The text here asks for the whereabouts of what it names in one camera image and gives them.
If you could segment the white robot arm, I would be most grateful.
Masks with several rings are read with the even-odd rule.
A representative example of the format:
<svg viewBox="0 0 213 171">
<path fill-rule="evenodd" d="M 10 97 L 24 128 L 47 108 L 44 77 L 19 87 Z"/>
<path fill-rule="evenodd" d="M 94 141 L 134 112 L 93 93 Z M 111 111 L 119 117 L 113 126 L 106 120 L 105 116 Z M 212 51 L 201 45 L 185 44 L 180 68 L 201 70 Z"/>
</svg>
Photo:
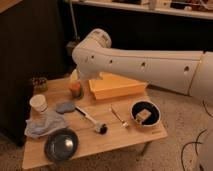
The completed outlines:
<svg viewBox="0 0 213 171">
<path fill-rule="evenodd" d="M 92 30 L 73 50 L 81 79 L 108 72 L 213 104 L 213 52 L 120 50 L 102 29 Z"/>
</svg>

